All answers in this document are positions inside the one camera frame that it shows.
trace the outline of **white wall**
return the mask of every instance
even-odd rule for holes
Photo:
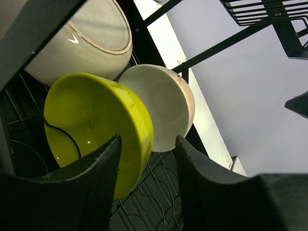
[[[219,0],[184,0],[168,17],[187,58],[243,29]],[[288,59],[271,26],[193,71],[230,154],[249,176],[308,172],[308,120],[283,107],[308,90],[308,61]]]

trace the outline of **black pointed object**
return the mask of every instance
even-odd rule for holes
[[[1,230],[106,231],[121,138],[42,178],[0,172]]]
[[[308,91],[288,100],[284,107],[308,119]]]
[[[308,230],[308,174],[247,178],[176,141],[184,230]]]

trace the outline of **ceramic dish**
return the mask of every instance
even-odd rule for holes
[[[154,152],[172,150],[176,136],[187,135],[195,104],[181,76],[162,66],[141,64],[124,72],[119,83],[135,92],[147,107],[154,128]]]
[[[26,2],[4,1],[1,36]],[[73,72],[114,79],[128,64],[131,53],[131,30],[116,0],[88,0],[25,70],[47,86]]]
[[[128,88],[108,79],[73,73],[57,80],[48,92],[44,116],[65,130],[81,155],[96,150],[114,135],[122,138],[122,151],[114,198],[134,189],[150,157],[153,126],[150,115]],[[45,126],[51,152],[60,167],[78,160],[77,149],[62,132]]]

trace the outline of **black dish rack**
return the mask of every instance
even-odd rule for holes
[[[33,177],[43,176],[59,168],[49,149],[43,126],[42,112],[48,88],[22,70],[84,2],[85,0],[29,0],[26,9],[18,15],[14,25],[0,43],[2,62],[0,68],[2,121],[0,167],[7,172]],[[126,69],[140,63],[165,66],[147,26],[180,2],[181,0],[170,0],[143,20],[133,0],[118,0],[128,18],[133,34],[134,52]],[[240,24],[240,21],[230,11],[233,10],[230,8],[230,2],[222,1],[231,16]],[[265,23],[252,23],[248,28],[180,64],[173,70],[182,73],[183,78],[188,82],[190,67],[262,30],[271,23],[274,23],[286,54],[292,58],[306,58],[307,53],[304,47],[294,45],[298,44],[298,38],[305,35],[306,31],[296,33],[289,19],[282,22],[280,20],[279,23],[284,23],[283,25],[274,21],[262,22]],[[23,36],[28,39],[21,43],[19,38]],[[207,154],[194,125],[186,139],[197,150]],[[174,154],[172,151],[152,153],[137,187],[128,196],[114,201],[109,230],[180,231],[182,227]]]

